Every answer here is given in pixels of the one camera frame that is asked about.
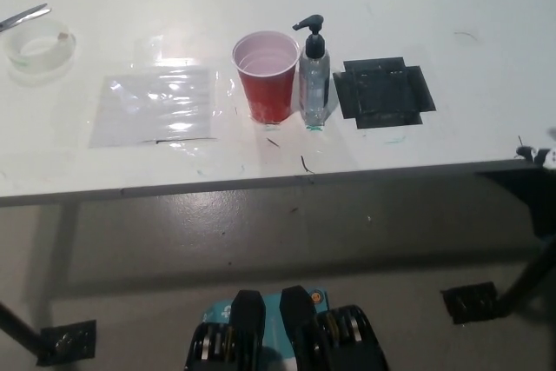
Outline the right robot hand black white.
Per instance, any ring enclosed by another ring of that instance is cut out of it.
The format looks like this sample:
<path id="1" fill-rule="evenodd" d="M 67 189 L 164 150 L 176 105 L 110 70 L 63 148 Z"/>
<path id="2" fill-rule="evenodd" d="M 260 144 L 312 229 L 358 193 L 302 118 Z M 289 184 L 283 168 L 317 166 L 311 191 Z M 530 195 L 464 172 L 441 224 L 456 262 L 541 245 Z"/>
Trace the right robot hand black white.
<path id="1" fill-rule="evenodd" d="M 535 167 L 555 173 L 555 144 L 552 147 L 539 148 L 525 144 L 521 135 L 518 135 L 518 140 L 520 143 L 513 158 L 524 160 Z"/>

